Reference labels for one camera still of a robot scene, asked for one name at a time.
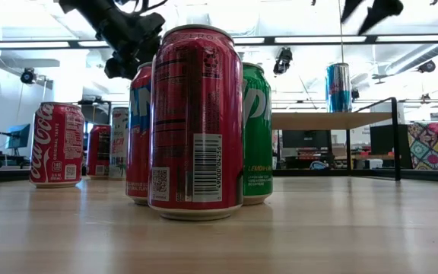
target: qr code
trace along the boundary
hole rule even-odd
[[[75,180],[77,178],[77,166],[75,164],[65,166],[65,179]]]
[[[170,169],[168,167],[153,167],[151,169],[151,198],[157,201],[169,200]]]

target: colorful quilt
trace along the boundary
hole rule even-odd
[[[438,123],[408,125],[411,163],[416,170],[438,170]]]

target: coca-cola can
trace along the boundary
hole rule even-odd
[[[128,154],[128,107],[113,108],[112,118],[109,179],[124,180]]]
[[[126,195],[139,205],[148,204],[150,162],[151,62],[138,67],[129,91],[129,150]]]
[[[87,175],[107,179],[110,173],[110,125],[94,125],[87,142]]]
[[[153,62],[151,208],[164,218],[226,218],[243,204],[243,67],[215,27],[165,33]]]
[[[84,115],[72,104],[44,102],[35,112],[30,182],[74,186],[81,180]]]

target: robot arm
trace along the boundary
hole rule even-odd
[[[129,0],[116,1],[125,4]],[[119,10],[113,0],[60,0],[59,4],[65,13],[77,9],[96,31],[96,38],[106,41],[114,50],[104,68],[106,75],[133,79],[138,66],[150,62],[158,51],[158,34],[165,23],[157,13],[141,14],[165,2],[148,7],[148,0],[143,0],[141,10],[131,14]]]

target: can on shelf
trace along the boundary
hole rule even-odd
[[[264,73],[243,63],[244,205],[262,203],[273,192],[271,88]]]
[[[126,195],[139,205],[148,204],[150,162],[151,62],[138,67],[129,91],[129,150]]]
[[[327,68],[325,89],[328,112],[350,112],[352,110],[348,64],[338,63]]]
[[[87,143],[87,175],[107,179],[110,172],[110,125],[93,125]]]
[[[72,104],[43,102],[35,112],[30,182],[75,186],[81,180],[84,115]]]
[[[109,179],[124,180],[128,154],[128,107],[113,108],[112,118]]]
[[[243,68],[234,42],[204,25],[163,37],[151,89],[151,208],[213,220],[243,204]]]

